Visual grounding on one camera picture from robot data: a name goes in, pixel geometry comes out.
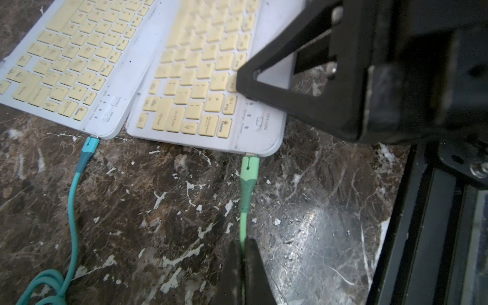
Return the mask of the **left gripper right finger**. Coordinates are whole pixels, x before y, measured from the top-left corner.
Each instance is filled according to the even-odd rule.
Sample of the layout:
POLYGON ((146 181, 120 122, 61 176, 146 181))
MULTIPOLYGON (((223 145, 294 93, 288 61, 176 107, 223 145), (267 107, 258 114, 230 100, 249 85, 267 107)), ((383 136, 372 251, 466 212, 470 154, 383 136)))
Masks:
POLYGON ((276 305, 257 241, 247 238, 243 257, 245 304, 276 305))

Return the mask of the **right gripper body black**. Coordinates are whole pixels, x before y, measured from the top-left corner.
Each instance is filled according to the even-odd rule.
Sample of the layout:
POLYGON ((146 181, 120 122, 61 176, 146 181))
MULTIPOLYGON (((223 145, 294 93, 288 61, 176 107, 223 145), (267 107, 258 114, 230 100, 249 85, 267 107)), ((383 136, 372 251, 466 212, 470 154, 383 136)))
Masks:
POLYGON ((360 142, 487 141, 487 2, 381 1, 360 142))

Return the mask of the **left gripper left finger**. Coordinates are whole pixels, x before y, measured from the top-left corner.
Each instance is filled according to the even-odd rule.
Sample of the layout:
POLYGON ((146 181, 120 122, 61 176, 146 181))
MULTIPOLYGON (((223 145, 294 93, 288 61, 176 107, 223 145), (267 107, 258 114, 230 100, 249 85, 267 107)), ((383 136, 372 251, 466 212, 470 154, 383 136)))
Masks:
POLYGON ((243 281, 243 261, 240 242, 232 241, 227 252, 219 284, 217 285, 217 292, 211 304, 243 304, 243 281))

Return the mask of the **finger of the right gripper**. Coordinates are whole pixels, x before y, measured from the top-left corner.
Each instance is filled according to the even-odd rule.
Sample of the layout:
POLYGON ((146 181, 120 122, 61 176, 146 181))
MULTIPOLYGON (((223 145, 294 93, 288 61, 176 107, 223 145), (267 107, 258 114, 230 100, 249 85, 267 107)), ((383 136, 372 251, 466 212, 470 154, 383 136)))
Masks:
POLYGON ((311 1, 240 68, 237 90, 333 135, 359 141, 366 2, 311 1))

